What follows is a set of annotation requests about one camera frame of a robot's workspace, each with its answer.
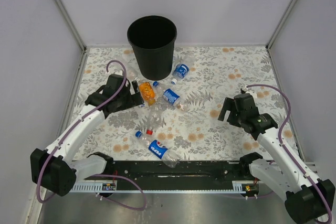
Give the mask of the orange juice bottle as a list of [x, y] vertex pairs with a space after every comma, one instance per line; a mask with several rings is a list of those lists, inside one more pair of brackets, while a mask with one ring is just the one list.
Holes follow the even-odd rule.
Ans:
[[149, 82], [142, 81], [139, 84], [139, 90], [143, 100], [148, 104], [148, 106], [152, 106], [156, 102], [154, 90]]

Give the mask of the clear bottle white cap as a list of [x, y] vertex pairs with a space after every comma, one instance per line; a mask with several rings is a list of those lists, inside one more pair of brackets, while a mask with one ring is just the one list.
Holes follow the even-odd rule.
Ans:
[[121, 62], [126, 68], [127, 79], [129, 81], [140, 81], [139, 73], [129, 64], [124, 56], [121, 56]]

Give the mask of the clear bottle red cap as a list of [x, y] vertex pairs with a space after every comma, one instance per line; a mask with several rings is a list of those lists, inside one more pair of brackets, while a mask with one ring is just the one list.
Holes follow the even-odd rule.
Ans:
[[152, 135], [163, 124], [164, 104], [156, 102], [150, 108], [146, 123], [146, 134]]

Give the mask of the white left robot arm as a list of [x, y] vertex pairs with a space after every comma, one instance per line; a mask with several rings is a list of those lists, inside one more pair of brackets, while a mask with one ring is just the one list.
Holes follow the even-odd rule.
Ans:
[[88, 96], [77, 118], [44, 150], [35, 149], [30, 156], [32, 181], [58, 196], [68, 194], [76, 182], [97, 174], [109, 179], [114, 174], [113, 158], [101, 152], [74, 161], [84, 141], [111, 113], [143, 104], [136, 80], [117, 74]]

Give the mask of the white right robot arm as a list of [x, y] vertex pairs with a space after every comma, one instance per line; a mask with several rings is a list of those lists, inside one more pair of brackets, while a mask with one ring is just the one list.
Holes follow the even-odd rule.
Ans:
[[225, 98], [218, 120], [242, 128], [250, 134], [275, 161], [274, 168], [260, 154], [254, 152], [239, 160], [239, 173], [243, 179], [253, 177], [266, 184], [285, 204], [288, 215], [295, 223], [317, 221], [328, 216], [332, 221], [335, 196], [334, 184], [322, 180], [282, 138], [277, 123], [267, 114], [259, 113], [254, 98], [243, 93]]

